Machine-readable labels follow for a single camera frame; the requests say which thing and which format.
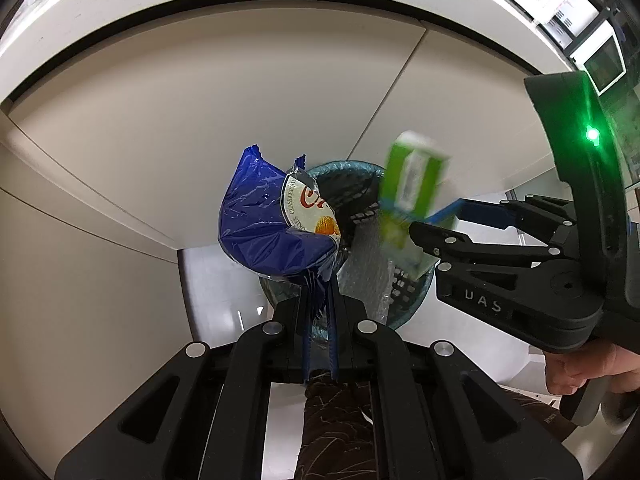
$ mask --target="trash can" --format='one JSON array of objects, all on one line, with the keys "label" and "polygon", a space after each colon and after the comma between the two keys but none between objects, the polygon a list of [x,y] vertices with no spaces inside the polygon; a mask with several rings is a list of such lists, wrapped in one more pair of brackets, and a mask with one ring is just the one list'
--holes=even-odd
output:
[{"label": "trash can", "polygon": [[[384,169],[368,162],[339,160],[313,168],[308,173],[318,183],[320,196],[334,210],[340,227],[340,247],[335,264],[335,270],[339,271],[350,256],[358,226],[376,219],[379,209],[378,187]],[[392,272],[386,325],[396,330],[411,319],[424,301],[433,280],[434,266],[416,281],[409,279],[398,267]],[[261,277],[260,284],[274,307],[280,301],[298,294],[297,286],[291,283]],[[365,304],[367,313],[371,313],[376,307]],[[316,340],[326,340],[326,327],[321,323],[314,326],[313,337]]]}]

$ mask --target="blue chip bag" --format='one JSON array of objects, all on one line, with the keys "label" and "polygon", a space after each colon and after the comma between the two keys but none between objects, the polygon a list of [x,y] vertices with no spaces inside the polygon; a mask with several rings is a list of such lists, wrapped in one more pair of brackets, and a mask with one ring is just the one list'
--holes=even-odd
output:
[{"label": "blue chip bag", "polygon": [[274,279],[307,286],[318,316],[340,243],[333,210],[305,173],[304,156],[287,173],[258,146],[244,150],[220,207],[218,240],[229,257]]}]

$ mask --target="kitchen cabinet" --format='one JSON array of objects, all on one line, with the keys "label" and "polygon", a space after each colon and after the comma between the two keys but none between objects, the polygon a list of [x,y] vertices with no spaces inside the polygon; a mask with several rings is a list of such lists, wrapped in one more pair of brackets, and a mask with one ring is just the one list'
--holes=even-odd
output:
[{"label": "kitchen cabinet", "polygon": [[[3,119],[6,117],[0,112],[0,131]],[[175,250],[129,229],[80,202],[27,166],[2,144],[0,144],[0,189],[44,214],[89,234],[161,260],[178,263]]]},{"label": "kitchen cabinet", "polygon": [[174,248],[206,246],[245,147],[284,170],[346,158],[424,31],[329,4],[187,12],[79,56],[10,118],[63,189],[80,180]]},{"label": "kitchen cabinet", "polygon": [[513,189],[553,166],[526,75],[469,40],[430,30],[351,158],[383,165],[393,139],[415,130],[450,156],[447,174],[462,196]]},{"label": "kitchen cabinet", "polygon": [[178,265],[0,190],[0,406],[53,478],[59,460],[191,341]]}]

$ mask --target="plastic bag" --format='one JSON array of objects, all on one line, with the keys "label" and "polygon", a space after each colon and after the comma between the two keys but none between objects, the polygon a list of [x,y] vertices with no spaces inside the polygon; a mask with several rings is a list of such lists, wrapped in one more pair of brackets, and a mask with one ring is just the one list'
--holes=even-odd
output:
[{"label": "plastic bag", "polygon": [[257,145],[244,150],[220,207],[218,240],[229,257],[273,279],[307,286],[312,311],[325,303],[340,229],[304,156],[289,172],[266,162]]},{"label": "plastic bag", "polygon": [[386,324],[395,269],[382,251],[378,218],[358,224],[349,257],[337,273],[340,293],[360,300],[369,319]]}]

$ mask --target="green led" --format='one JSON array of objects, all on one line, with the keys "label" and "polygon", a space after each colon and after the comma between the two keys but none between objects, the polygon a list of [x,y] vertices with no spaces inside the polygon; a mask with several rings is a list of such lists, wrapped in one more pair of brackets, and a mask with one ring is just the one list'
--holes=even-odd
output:
[{"label": "green led", "polygon": [[587,139],[593,142],[594,146],[600,145],[600,131],[596,128],[587,128]]}]

